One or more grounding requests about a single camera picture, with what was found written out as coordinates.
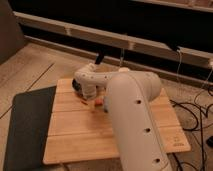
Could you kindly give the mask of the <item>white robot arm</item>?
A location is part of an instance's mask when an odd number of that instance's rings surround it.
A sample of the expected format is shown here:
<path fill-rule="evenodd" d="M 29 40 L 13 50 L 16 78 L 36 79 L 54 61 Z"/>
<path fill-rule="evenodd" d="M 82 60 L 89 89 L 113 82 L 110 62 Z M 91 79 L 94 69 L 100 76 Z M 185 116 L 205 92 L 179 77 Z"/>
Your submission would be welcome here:
<path fill-rule="evenodd" d="M 149 102 L 159 96 L 161 81 L 153 72 L 120 68 L 96 72 L 95 64 L 77 70 L 85 100 L 96 98 L 97 86 L 106 88 L 105 104 L 124 171 L 172 171 Z"/>

